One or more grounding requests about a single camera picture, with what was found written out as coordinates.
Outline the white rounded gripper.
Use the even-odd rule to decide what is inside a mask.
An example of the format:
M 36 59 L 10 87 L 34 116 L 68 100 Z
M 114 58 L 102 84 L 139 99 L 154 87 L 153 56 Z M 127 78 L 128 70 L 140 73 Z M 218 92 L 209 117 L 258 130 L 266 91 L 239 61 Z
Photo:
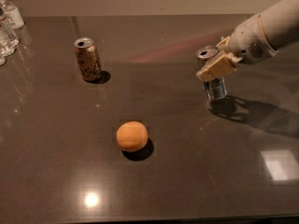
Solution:
M 230 75 L 236 71 L 240 62 L 259 63 L 278 53 L 268 41 L 259 14 L 239 24 L 231 36 L 223 38 L 216 47 L 219 50 L 231 52 L 220 51 L 215 58 L 207 62 L 196 73 L 202 81 L 211 81 Z

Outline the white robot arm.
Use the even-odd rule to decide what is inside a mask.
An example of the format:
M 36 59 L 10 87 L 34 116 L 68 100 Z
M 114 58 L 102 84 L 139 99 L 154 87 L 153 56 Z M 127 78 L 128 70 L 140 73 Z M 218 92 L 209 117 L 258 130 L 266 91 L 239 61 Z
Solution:
M 240 23 L 216 46 L 197 51 L 203 67 L 196 75 L 208 82 L 236 71 L 240 63 L 255 64 L 299 41 L 299 0 L 281 0 Z

